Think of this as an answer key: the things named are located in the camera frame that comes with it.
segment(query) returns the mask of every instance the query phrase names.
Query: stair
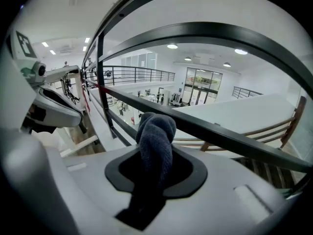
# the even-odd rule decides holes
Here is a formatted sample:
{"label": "stair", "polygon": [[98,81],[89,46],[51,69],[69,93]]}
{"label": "stair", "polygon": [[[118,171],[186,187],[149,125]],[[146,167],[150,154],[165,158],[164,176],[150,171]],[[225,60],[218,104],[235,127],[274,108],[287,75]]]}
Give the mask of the stair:
{"label": "stair", "polygon": [[250,158],[237,158],[234,160],[241,163],[255,174],[259,175],[277,189],[294,187],[294,180],[289,170]]}

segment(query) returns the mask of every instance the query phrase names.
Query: window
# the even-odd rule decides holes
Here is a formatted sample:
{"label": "window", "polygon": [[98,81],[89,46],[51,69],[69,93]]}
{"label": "window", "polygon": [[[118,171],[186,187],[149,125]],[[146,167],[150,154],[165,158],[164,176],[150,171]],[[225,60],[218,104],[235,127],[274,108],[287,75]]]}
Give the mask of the window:
{"label": "window", "polygon": [[209,70],[188,68],[182,101],[185,104],[214,103],[223,74]]}

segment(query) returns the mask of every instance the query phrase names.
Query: railing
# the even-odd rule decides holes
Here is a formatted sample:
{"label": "railing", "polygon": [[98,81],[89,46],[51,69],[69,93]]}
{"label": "railing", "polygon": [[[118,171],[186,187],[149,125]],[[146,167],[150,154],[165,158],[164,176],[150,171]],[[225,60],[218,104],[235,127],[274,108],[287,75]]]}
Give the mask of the railing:
{"label": "railing", "polygon": [[237,86],[234,86],[233,94],[232,96],[236,98],[244,98],[244,97],[250,97],[250,96],[258,96],[258,95],[263,95],[262,93],[259,92],[254,92],[252,90],[240,88]]}
{"label": "railing", "polygon": [[[242,135],[249,137],[251,139],[258,140],[262,143],[268,143],[274,140],[280,139],[281,146],[280,148],[283,148],[291,135],[293,134],[294,130],[296,129],[302,113],[304,111],[304,107],[306,105],[307,99],[304,96],[300,97],[298,107],[294,110],[294,115],[280,123],[274,124],[272,126],[268,126],[259,130],[242,133]],[[199,143],[202,140],[199,139],[174,139],[174,141],[188,141],[190,143],[181,143],[182,146],[192,146],[192,147],[198,147],[201,151],[225,151],[225,149],[214,147],[214,145],[203,142]]]}
{"label": "railing", "polygon": [[[175,73],[164,70],[155,70],[134,66],[106,66],[103,65],[103,77],[106,85],[116,85],[125,83],[140,83],[140,82],[158,82],[158,81],[174,81]],[[93,79],[97,77],[95,71],[95,63],[89,65],[85,71],[85,79]]]}
{"label": "railing", "polygon": [[189,22],[163,26],[128,39],[111,49],[108,52],[109,54],[104,54],[104,36],[123,18],[150,1],[152,0],[119,0],[114,8],[105,16],[97,29],[83,61],[82,70],[86,71],[85,62],[90,54],[95,51],[96,61],[93,67],[96,67],[97,82],[88,79],[86,73],[84,74],[85,81],[99,88],[101,104],[112,137],[119,137],[125,145],[130,145],[125,137],[115,129],[113,120],[132,138],[135,137],[136,130],[109,109],[107,94],[142,112],[154,112],[170,116],[176,122],[179,130],[209,144],[281,168],[309,172],[312,164],[289,155],[280,149],[270,147],[245,135],[175,111],[169,107],[119,91],[112,86],[106,86],[107,80],[103,76],[103,72],[105,71],[103,69],[103,62],[105,61],[130,51],[147,47],[167,45],[170,43],[202,43],[240,48],[253,53],[253,55],[264,59],[290,75],[310,97],[313,97],[313,76],[299,59],[270,38],[235,25],[212,22]]}

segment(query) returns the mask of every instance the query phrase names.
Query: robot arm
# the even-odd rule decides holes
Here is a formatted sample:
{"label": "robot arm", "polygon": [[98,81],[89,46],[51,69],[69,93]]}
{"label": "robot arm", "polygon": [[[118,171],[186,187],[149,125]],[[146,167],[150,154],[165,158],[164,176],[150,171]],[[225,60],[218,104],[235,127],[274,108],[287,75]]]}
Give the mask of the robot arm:
{"label": "robot arm", "polygon": [[14,30],[6,43],[13,62],[36,92],[36,98],[25,116],[23,127],[36,132],[52,133],[56,127],[80,125],[82,112],[66,96],[46,83],[46,66],[38,60],[30,40]]}

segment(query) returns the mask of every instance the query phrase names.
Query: ceiling light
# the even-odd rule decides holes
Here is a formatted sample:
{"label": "ceiling light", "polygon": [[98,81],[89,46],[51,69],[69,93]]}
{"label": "ceiling light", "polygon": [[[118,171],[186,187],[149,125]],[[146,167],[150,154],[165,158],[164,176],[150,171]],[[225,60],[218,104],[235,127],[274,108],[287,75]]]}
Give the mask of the ceiling light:
{"label": "ceiling light", "polygon": [[225,67],[231,67],[231,66],[230,66],[230,63],[228,63],[228,62],[224,63],[223,65],[224,65]]}
{"label": "ceiling light", "polygon": [[174,45],[174,44],[170,44],[167,47],[170,48],[170,49],[177,49],[178,48],[178,46]]}
{"label": "ceiling light", "polygon": [[241,54],[241,55],[246,55],[248,54],[248,52],[242,50],[242,49],[235,49],[235,52],[238,53],[238,54]]}

